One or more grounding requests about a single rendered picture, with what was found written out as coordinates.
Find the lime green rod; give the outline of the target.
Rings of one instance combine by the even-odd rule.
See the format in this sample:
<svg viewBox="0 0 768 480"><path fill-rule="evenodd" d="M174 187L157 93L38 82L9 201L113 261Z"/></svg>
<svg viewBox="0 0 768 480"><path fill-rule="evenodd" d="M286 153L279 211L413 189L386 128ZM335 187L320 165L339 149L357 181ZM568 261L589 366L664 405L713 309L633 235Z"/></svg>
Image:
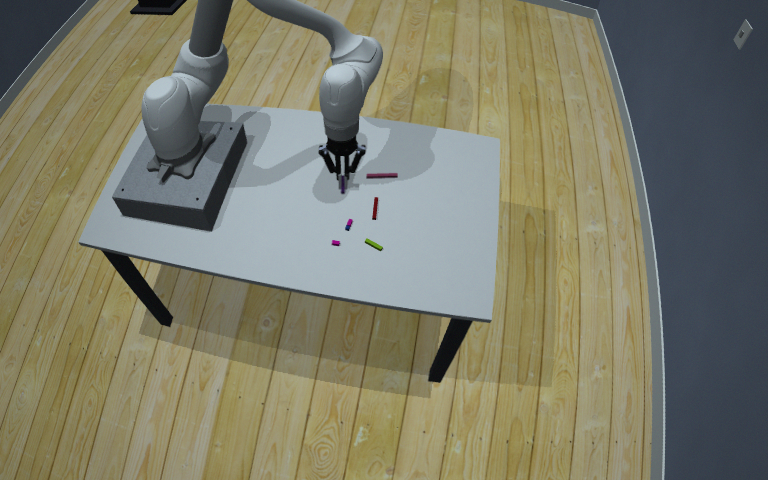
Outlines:
<svg viewBox="0 0 768 480"><path fill-rule="evenodd" d="M378 245L377 243L375 243L375 242L373 242L373 241L371 241L371 240L369 240L369 239L366 239L366 240L365 240L365 243L366 243L366 244L368 244L368 245L370 245L370 246L372 246L373 248L375 248L375 249L377 249L377 250L379 250L379 251L381 251L381 250L383 249L383 247L382 247L382 246Z"/></svg>

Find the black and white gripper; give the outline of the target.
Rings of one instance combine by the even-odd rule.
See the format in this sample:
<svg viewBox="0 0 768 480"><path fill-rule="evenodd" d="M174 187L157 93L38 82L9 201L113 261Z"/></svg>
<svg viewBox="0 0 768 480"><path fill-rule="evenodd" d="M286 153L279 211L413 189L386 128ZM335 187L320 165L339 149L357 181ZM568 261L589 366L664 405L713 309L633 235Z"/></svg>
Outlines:
<svg viewBox="0 0 768 480"><path fill-rule="evenodd" d="M348 180L349 180L349 173L355 173L358 164L360 162L361 157L366 153L366 146L365 145L358 145L358 142L356 141L356 136L348 141L334 141L327 137L328 141L325 146L320 145L319 146L319 155L321 155L329 169L330 173L336 173L336 177L339 183L339 189L341 189L341 159L340 156L344 156L344 185L345 189L347 189L348 186ZM355 144L355 145L354 145ZM352 146L354 145L354 146ZM334 150L336 149L336 150ZM340 150L343 149L343 150ZM353 159L353 162L351 166L349 166L349 155L351 155L355 150L356 154ZM328 150L335 155L335 162L336 166L334 166L334 163L330 157L330 154ZM335 154L334 154L335 151ZM339 166L339 160L340 160L340 166Z"/></svg>

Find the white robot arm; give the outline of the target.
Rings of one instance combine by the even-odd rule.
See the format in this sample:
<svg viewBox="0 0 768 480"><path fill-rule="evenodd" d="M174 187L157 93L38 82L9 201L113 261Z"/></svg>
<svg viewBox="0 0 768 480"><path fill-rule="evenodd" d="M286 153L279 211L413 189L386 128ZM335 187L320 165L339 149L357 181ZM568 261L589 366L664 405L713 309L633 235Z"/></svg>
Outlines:
<svg viewBox="0 0 768 480"><path fill-rule="evenodd" d="M354 138L367 91L383 61L381 44L352 34L335 18L297 0L247 1L269 16L316 31L329 41L333 66L325 71L319 89L325 134L334 141ZM216 140L213 133L199 133L198 124L228 70L222 39L232 3L198 0L191 37L182 45L172 75L153 82L143 95L142 119L156 153L147 170L158 172L159 183L170 175L192 178Z"/></svg>

